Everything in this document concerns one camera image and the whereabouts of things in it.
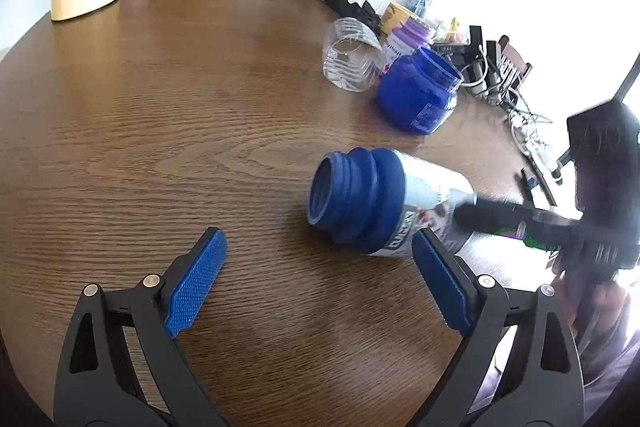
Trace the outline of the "person's right hand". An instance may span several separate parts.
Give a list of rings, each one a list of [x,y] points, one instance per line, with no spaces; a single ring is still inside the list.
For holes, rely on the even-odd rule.
[[[628,300],[623,287],[614,280],[593,284],[584,273],[565,269],[560,257],[555,258],[552,273],[551,285],[577,346],[595,343],[615,329]]]

